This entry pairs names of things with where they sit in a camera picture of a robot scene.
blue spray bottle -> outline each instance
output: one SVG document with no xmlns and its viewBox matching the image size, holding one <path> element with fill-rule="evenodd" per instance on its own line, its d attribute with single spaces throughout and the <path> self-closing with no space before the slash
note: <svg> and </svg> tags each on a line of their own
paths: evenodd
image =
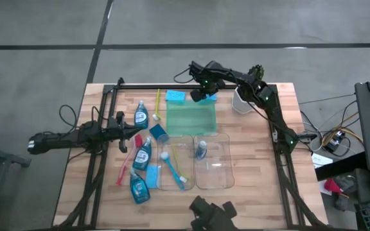
<svg viewBox="0 0 370 231">
<path fill-rule="evenodd" d="M 144 106 L 144 101 L 139 101 L 135 111 L 135 126 L 141 126 L 142 129 L 148 128 L 148 110 Z"/>
<path fill-rule="evenodd" d="M 130 175 L 129 187 L 131 188 L 131 194 L 134 197 L 135 203 L 139 205 L 149 200 L 151 195 L 142 177 L 139 176 L 133 168 L 130 169 Z"/>
<path fill-rule="evenodd" d="M 151 136 L 148 136 L 145 143 L 136 153 L 134 163 L 132 163 L 132 167 L 134 169 L 145 171 L 146 167 L 148 167 L 149 161 L 151 160 L 151 154 Z"/>
</svg>

blue toothbrush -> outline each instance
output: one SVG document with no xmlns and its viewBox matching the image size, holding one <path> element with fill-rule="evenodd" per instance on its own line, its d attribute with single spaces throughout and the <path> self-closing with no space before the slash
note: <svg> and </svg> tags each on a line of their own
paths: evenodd
<svg viewBox="0 0 370 231">
<path fill-rule="evenodd" d="M 174 170 L 174 168 L 171 165 L 170 155 L 166 151 L 164 151 L 164 152 L 161 153 L 161 159 L 163 159 L 165 161 L 165 163 L 170 167 L 171 172 L 172 172 L 172 175 L 173 175 L 173 178 L 177 182 L 179 188 L 181 190 L 185 190 L 185 187 L 182 184 L 181 180 L 179 179 L 179 176 L 178 176 L 177 172 Z"/>
</svg>

white container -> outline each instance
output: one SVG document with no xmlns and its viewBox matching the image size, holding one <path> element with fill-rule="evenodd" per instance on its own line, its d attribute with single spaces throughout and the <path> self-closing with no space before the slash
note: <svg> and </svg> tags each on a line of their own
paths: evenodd
<svg viewBox="0 0 370 231">
<path fill-rule="evenodd" d="M 252 112 L 254 109 L 249 106 L 249 104 L 242 100 L 238 94 L 238 88 L 235 88 L 234 97 L 232 98 L 232 107 L 239 114 L 246 114 Z"/>
</svg>

small bottle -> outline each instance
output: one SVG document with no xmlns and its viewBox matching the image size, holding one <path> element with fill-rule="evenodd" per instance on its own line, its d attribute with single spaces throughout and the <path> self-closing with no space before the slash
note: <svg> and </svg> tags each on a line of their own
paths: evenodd
<svg viewBox="0 0 370 231">
<path fill-rule="evenodd" d="M 133 168 L 130 169 L 130 175 L 131 179 L 129 181 L 129 186 L 135 203 L 139 205 L 140 203 L 144 203 L 149 200 L 151 195 L 144 179 L 142 179 L 142 177 L 139 176 Z"/>
<path fill-rule="evenodd" d="M 197 160 L 202 160 L 203 158 L 205 158 L 206 156 L 206 152 L 207 152 L 207 144 L 205 141 L 200 141 L 199 144 L 198 144 L 198 148 L 197 148 L 197 151 L 195 152 L 195 156 L 197 158 Z"/>
<path fill-rule="evenodd" d="M 135 126 L 141 126 L 143 129 L 148 128 L 148 110 L 144 106 L 144 101 L 139 101 L 135 111 Z"/>
<path fill-rule="evenodd" d="M 132 167 L 134 169 L 145 171 L 148 167 L 148 163 L 151 160 L 152 147 L 151 147 L 151 136 L 146 138 L 145 143 L 141 146 L 135 156 Z"/>
</svg>

yellow cable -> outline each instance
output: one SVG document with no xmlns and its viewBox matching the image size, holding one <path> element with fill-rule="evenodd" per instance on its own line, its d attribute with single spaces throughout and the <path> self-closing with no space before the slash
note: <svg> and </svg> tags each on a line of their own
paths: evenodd
<svg viewBox="0 0 370 231">
<path fill-rule="evenodd" d="M 343 122 L 341 122 L 342 124 L 345 122 L 345 121 L 348 121 L 349 119 L 351 119 L 352 117 L 354 117 L 355 115 L 357 115 L 358 112 L 355 112 L 354 114 L 350 115 L 348 118 L 346 118 Z M 358 136 L 357 134 L 353 133 L 351 130 L 347 129 L 347 128 L 342 128 L 340 127 L 340 125 L 334 127 L 333 131 L 343 131 L 343 132 L 347 132 L 349 133 L 350 135 L 356 137 L 361 143 L 364 143 L 364 140 Z M 332 132 L 331 134 L 325 136 L 323 139 L 322 139 L 322 145 L 325 146 L 329 143 L 330 140 L 332 140 L 332 138 L 335 136 L 336 132 Z"/>
<path fill-rule="evenodd" d="M 177 163 L 177 166 L 178 166 L 179 174 L 181 174 L 181 176 L 183 176 L 184 178 L 186 178 L 187 180 L 189 180 L 189 177 L 188 177 L 188 176 L 186 176 L 186 175 L 181 171 L 181 167 L 179 166 L 179 161 L 178 161 L 178 156 L 177 156 L 177 147 L 172 146 L 172 151 L 173 151 L 173 157 L 175 157 L 175 162 Z"/>
</svg>

